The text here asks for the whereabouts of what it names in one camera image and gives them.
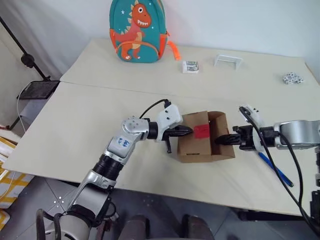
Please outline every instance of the white plastic holder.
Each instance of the white plastic holder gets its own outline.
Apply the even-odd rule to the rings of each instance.
[[[217,65],[218,61],[234,63],[235,70],[237,70],[239,68],[240,64],[242,63],[243,59],[240,57],[236,57],[236,56],[227,56],[227,55],[219,54],[214,59],[214,66]]]

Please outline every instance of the green backpack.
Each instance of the green backpack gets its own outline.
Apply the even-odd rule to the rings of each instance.
[[[168,32],[161,0],[113,0],[109,20],[110,38],[122,60],[153,63],[162,57]]]

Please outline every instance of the blue marker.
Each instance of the blue marker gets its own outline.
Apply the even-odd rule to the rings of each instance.
[[[266,164],[269,165],[269,167],[273,170],[274,167],[272,166],[272,163],[271,161],[269,160],[269,158],[267,158],[267,156],[265,156],[262,152],[258,152],[258,155],[260,156],[260,158],[265,161]],[[276,168],[280,177],[282,178],[282,180],[289,186],[289,187],[293,187],[294,186],[294,183],[292,181],[290,181],[289,178],[287,178],[286,175],[284,175],[284,173],[279,169],[279,168]]]

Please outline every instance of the cardboard box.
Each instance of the cardboard box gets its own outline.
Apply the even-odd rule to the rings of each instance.
[[[215,139],[229,134],[226,114],[201,111],[182,116],[183,125],[193,133],[178,138],[177,153],[182,163],[208,163],[235,157],[233,146],[215,144]]]

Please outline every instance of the dice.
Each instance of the dice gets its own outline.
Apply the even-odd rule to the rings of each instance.
[[[302,84],[304,82],[304,78],[299,76],[295,72],[290,72],[283,76],[283,82],[287,85]]]

